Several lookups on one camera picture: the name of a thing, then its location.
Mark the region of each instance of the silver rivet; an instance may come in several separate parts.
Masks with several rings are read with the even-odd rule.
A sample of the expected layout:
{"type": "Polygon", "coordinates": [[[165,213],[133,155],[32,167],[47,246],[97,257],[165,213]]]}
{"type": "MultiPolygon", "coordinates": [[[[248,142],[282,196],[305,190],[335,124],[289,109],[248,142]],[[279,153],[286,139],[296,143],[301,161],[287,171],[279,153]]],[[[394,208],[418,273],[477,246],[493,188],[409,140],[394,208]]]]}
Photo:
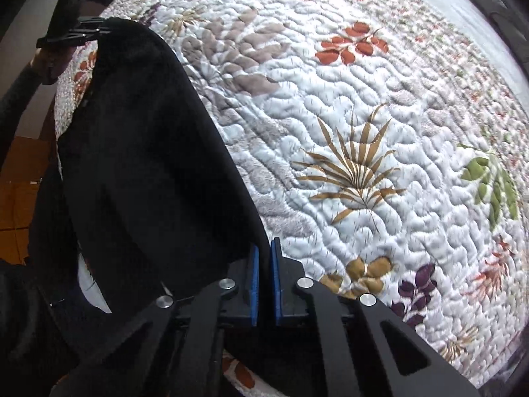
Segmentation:
{"type": "Polygon", "coordinates": [[[235,281],[227,277],[219,281],[219,286],[222,289],[232,289],[235,286],[235,281]]]}
{"type": "Polygon", "coordinates": [[[377,298],[373,294],[362,294],[360,296],[360,302],[364,306],[373,306],[377,302],[377,298]]]}
{"type": "Polygon", "coordinates": [[[309,277],[301,277],[298,279],[297,284],[300,288],[308,289],[314,285],[314,281],[309,277]]]}
{"type": "Polygon", "coordinates": [[[170,295],[162,295],[156,299],[156,306],[166,309],[173,304],[173,298],[170,295]]]}

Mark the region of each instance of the quilt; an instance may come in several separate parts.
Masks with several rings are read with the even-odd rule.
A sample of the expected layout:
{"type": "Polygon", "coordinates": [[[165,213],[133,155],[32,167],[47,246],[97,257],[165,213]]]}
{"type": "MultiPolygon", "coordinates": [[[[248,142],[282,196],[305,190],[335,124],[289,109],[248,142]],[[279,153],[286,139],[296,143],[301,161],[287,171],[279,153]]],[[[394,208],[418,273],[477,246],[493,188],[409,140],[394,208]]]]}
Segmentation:
{"type": "MultiPolygon", "coordinates": [[[[421,0],[115,0],[102,15],[171,46],[306,275],[376,294],[476,387],[507,362],[527,322],[527,115],[449,19],[421,0]]],[[[88,43],[60,78],[57,137],[96,59],[88,43]]],[[[223,370],[245,395],[282,395],[228,353],[223,370]]]]}

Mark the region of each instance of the green leaf print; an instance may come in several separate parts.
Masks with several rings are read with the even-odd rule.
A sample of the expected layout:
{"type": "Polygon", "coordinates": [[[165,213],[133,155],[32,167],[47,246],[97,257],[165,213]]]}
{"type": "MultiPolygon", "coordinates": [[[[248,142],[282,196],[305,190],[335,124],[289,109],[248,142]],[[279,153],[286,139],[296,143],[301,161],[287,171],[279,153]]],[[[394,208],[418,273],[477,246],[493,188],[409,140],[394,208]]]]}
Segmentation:
{"type": "MultiPolygon", "coordinates": [[[[458,147],[475,149],[461,143],[458,144],[458,147]]],[[[492,231],[498,224],[502,202],[506,204],[510,218],[513,220],[518,219],[518,200],[516,187],[507,170],[501,166],[501,163],[493,153],[488,152],[487,154],[489,155],[488,158],[478,156],[472,159],[463,169],[461,179],[469,182],[479,181],[474,196],[474,204],[476,205],[486,204],[486,199],[490,193],[488,221],[492,231]]]]}

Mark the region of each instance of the bed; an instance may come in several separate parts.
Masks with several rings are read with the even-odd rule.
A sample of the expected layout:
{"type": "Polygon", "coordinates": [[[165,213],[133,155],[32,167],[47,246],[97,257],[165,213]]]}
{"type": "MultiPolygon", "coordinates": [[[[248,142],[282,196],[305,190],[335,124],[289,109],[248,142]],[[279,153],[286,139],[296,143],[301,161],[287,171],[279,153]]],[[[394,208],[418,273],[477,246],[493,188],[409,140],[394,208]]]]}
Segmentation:
{"type": "MultiPolygon", "coordinates": [[[[270,238],[371,292],[474,386],[527,323],[529,82],[476,0],[114,0],[174,50],[270,238]]],[[[56,136],[97,43],[59,80],[56,136]]],[[[243,394],[282,395],[225,354],[243,394]]]]}

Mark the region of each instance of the brown palm leaf print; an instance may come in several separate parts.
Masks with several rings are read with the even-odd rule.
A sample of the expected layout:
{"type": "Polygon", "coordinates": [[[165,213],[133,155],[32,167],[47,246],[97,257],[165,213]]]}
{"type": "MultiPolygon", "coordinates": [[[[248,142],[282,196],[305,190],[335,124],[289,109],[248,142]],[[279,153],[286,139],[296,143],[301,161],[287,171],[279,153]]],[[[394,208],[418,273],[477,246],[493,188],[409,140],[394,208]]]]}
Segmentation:
{"type": "Polygon", "coordinates": [[[404,191],[404,189],[396,188],[377,188],[380,181],[387,178],[394,171],[399,170],[397,167],[393,167],[377,174],[378,168],[385,157],[396,152],[390,150],[382,155],[377,154],[380,142],[382,141],[391,120],[384,124],[371,142],[368,142],[371,127],[373,126],[373,120],[380,108],[385,104],[387,103],[379,105],[369,116],[367,123],[362,130],[358,147],[355,146],[353,141],[354,127],[352,120],[351,138],[348,142],[348,148],[342,135],[338,132],[338,141],[340,143],[340,150],[338,150],[337,146],[331,139],[327,128],[325,128],[323,121],[318,118],[319,126],[325,137],[327,146],[333,152],[336,161],[327,158],[326,156],[315,154],[314,152],[305,151],[314,162],[293,162],[293,164],[312,168],[322,173],[322,175],[299,176],[297,177],[298,180],[327,182],[339,188],[338,192],[322,192],[311,196],[311,200],[342,199],[348,200],[352,204],[358,206],[347,207],[342,212],[339,212],[338,215],[334,217],[332,221],[333,224],[347,217],[355,210],[363,208],[374,209],[387,196],[400,194],[404,191]]]}

